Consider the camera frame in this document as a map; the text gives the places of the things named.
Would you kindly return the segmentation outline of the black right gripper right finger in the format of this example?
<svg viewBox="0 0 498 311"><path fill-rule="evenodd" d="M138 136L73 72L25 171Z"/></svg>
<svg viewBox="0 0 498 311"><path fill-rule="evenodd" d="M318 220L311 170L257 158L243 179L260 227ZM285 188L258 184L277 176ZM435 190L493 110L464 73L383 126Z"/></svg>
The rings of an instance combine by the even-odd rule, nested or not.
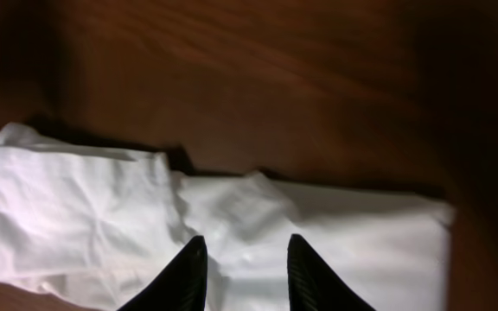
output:
<svg viewBox="0 0 498 311"><path fill-rule="evenodd" d="M299 234L287 258L290 311L374 311Z"/></svg>

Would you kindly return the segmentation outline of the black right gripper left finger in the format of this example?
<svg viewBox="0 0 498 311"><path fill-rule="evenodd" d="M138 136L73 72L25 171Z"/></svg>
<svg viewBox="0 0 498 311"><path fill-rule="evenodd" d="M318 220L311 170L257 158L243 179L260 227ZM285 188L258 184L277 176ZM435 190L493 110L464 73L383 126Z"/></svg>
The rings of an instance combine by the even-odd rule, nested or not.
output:
<svg viewBox="0 0 498 311"><path fill-rule="evenodd" d="M195 236L159 275L118 311L204 311L208 251L203 236Z"/></svg>

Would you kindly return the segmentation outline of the white printed t-shirt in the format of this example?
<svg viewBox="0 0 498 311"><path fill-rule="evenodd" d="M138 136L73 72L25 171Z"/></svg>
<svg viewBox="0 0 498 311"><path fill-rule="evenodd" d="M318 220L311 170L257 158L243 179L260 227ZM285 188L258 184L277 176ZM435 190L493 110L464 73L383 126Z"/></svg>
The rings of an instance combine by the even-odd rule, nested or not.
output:
<svg viewBox="0 0 498 311"><path fill-rule="evenodd" d="M298 233L373 308L442 310L452 218L413 195L192 177L163 153L0 130L0 282L83 308L122 307L202 235L208 309L285 310Z"/></svg>

